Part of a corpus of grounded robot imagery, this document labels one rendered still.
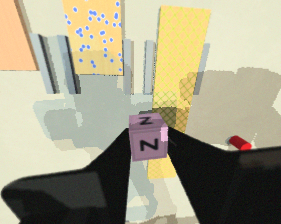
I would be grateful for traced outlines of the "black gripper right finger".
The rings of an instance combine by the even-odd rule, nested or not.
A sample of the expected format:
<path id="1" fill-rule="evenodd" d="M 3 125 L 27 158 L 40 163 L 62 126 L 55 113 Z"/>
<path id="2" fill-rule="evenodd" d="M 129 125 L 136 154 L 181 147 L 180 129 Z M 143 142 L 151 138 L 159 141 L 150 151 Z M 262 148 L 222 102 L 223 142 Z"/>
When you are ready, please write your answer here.
<path id="1" fill-rule="evenodd" d="M 167 153 L 199 224 L 225 224 L 244 174 L 281 169 L 281 146 L 229 151 L 169 126 Z"/>

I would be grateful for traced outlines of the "mauve cube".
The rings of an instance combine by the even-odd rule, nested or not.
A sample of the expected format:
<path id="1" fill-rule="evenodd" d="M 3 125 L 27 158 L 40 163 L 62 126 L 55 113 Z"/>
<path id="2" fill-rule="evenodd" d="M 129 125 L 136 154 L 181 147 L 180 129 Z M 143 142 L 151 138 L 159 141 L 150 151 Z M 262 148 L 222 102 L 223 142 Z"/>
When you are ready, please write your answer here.
<path id="1" fill-rule="evenodd" d="M 132 162 L 167 158 L 168 126 L 159 113 L 129 115 Z"/>

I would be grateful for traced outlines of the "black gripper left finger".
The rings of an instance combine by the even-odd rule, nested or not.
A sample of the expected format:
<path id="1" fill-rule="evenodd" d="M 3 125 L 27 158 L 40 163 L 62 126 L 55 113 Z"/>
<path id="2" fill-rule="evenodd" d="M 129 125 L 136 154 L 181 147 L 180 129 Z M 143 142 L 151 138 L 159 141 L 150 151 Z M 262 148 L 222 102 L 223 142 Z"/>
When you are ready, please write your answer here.
<path id="1" fill-rule="evenodd" d="M 125 224 L 131 163 L 129 128 L 81 169 L 17 178 L 1 198 L 19 221 L 24 216 L 86 206 L 102 224 Z"/>

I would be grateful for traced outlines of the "red cylinder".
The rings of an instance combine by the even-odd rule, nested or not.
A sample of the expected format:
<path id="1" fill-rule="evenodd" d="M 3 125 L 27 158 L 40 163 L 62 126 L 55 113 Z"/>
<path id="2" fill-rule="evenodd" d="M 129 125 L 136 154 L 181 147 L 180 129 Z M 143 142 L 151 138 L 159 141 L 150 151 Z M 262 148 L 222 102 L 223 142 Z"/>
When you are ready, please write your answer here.
<path id="1" fill-rule="evenodd" d="M 251 144 L 247 141 L 243 140 L 242 138 L 238 136 L 232 136 L 229 139 L 229 143 L 232 144 L 234 147 L 236 147 L 238 150 L 244 150 L 244 149 L 250 149 Z"/>

